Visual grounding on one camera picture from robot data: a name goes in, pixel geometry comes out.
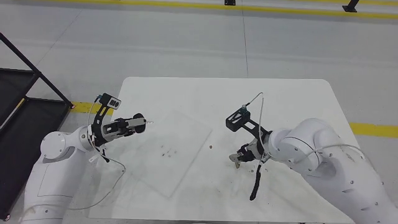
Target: white cable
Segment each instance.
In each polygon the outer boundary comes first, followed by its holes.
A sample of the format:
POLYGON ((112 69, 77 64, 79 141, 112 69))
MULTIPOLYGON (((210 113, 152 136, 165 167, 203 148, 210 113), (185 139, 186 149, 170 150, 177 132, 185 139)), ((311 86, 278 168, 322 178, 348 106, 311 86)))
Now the white cable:
POLYGON ((263 92, 259 92, 258 95, 256 95, 256 97, 254 97, 247 105, 250 105, 254 100, 257 99, 258 96, 263 95, 264 97, 264 93, 263 92))
MULTIPOLYGON (((98 100, 98 97, 97 97, 97 99, 95 99, 95 101, 94 101, 93 104, 91 105, 91 108, 90 108, 90 110, 89 110, 89 112, 88 112, 87 126, 90 125, 90 114, 91 114, 91 110, 93 109, 94 104, 95 104, 95 102, 96 102, 97 100, 98 100)), ((90 142, 90 139, 89 139, 89 135, 88 135, 88 134, 87 134, 87 139, 88 139, 89 144, 90 144, 90 145, 92 146, 92 148, 94 149, 94 151, 97 152, 101 157, 105 157, 105 158, 107 158, 107 159, 109 159, 109 160, 111 160, 111 161, 113 161, 113 162, 115 162, 115 163, 120 164, 121 166, 123 166, 122 174, 121 174, 121 175, 119 176, 119 178, 115 181, 115 183, 113 184, 113 187, 111 188, 111 190, 108 191, 108 193, 106 193, 106 195, 105 195, 103 198, 101 198, 101 200, 97 201, 96 203, 94 203, 94 204, 92 204, 92 205, 90 205, 90 206, 88 206, 88 207, 84 207, 84 208, 69 208, 69 207, 67 207, 67 208, 66 208, 67 210, 84 210, 84 209, 92 208, 92 207, 94 207, 94 206, 100 204, 100 203, 101 203, 101 202, 114 190, 114 188, 116 187, 116 185, 118 184, 118 182, 120 181, 120 179, 122 178, 122 176, 124 175, 124 173, 126 173, 126 166, 125 166, 124 164, 122 164, 122 163, 119 162, 119 161, 116 161, 116 160, 114 160, 114 159, 112 159, 112 158, 109 158, 109 157, 103 155, 102 153, 100 153, 100 152, 94 147, 94 144, 93 144, 93 143, 94 143, 94 136, 92 137, 92 142, 90 142)), ((22 216, 20 217, 20 222, 22 221, 22 219, 25 217, 25 215, 27 214, 27 212, 28 212, 30 209, 32 209, 32 210, 34 211, 33 208, 34 208, 34 207, 39 207, 39 206, 53 206, 53 207, 65 208, 65 206, 56 205, 56 204, 46 204, 46 203, 43 203, 43 204, 36 204, 36 205, 30 206, 29 208, 27 208, 27 209, 24 211, 24 213, 23 213, 22 216)))
POLYGON ((370 158, 366 155, 366 153, 365 153, 364 151, 362 151, 361 148, 356 147, 356 146, 353 146, 353 145, 350 145, 350 144, 331 144, 331 145, 329 145, 329 146, 323 146, 323 147, 321 147, 321 148, 312 150, 311 152, 309 152, 308 154, 306 154, 303 158, 299 159, 298 161, 293 161, 293 163, 294 163, 294 164, 298 164, 299 162, 303 161, 303 160, 306 159, 309 155, 311 155, 311 154, 313 154, 313 153, 315 153, 315 152, 318 152, 318 151, 320 151, 320 150, 322 150, 322 149, 326 149, 326 148, 330 148, 330 147, 336 147, 336 146, 347 146, 347 147, 351 147, 351 148, 357 149, 360 153, 363 154, 363 156, 365 157, 365 159, 370 163, 370 165, 371 165, 372 168, 374 169, 374 166, 373 166, 373 164, 372 164, 372 161, 371 161, 370 158))
POLYGON ((264 158, 264 156, 268 156, 268 152, 266 153, 266 147, 265 145, 262 143, 262 139, 261 139, 261 117, 262 117, 262 109, 264 107, 264 93, 263 92, 259 92, 256 97, 254 97, 247 105, 250 105, 254 100, 256 100, 258 98, 258 96, 262 95, 262 99, 261 99, 261 109, 260 109, 260 119, 259 119, 259 142, 264 150, 264 152, 261 154, 261 159, 259 160, 259 164, 262 162, 262 159, 264 158))

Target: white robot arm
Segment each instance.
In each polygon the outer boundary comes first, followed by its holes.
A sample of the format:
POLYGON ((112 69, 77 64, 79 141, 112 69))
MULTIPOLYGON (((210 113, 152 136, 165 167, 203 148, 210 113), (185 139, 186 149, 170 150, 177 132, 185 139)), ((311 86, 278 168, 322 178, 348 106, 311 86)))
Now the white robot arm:
MULTIPOLYGON (((250 119, 246 107, 228 117, 226 125, 232 131, 243 127, 259 137, 259 125, 250 119), (247 122, 255 127, 248 128, 247 122)), ((261 128, 261 139, 263 144, 255 138, 229 158, 237 167, 255 159, 286 164, 357 224, 398 223, 398 208, 387 196, 377 172, 364 154, 345 145, 326 122, 313 118, 294 129, 268 132, 261 128)), ((258 183, 259 176, 251 200, 256 197, 258 183)))
MULTIPOLYGON (((145 131, 147 121, 141 114, 102 124, 107 110, 117 109, 121 102, 105 93, 99 102, 93 124, 71 134, 56 131, 43 138, 42 154, 25 187, 24 224, 61 224, 85 171, 85 154, 93 149, 101 152, 100 147, 113 139, 145 131)), ((104 150, 102 158, 109 162, 104 150)))

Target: metal rack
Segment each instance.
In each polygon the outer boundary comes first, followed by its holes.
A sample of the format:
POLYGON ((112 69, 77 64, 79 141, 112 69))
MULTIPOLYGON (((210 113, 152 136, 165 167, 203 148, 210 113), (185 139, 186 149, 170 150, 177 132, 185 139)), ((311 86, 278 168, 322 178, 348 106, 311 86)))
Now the metal rack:
POLYGON ((0 219, 8 220, 43 138, 60 127, 73 104, 2 33, 0 40, 31 69, 0 68, 0 219), (38 79, 62 100, 27 97, 38 79))

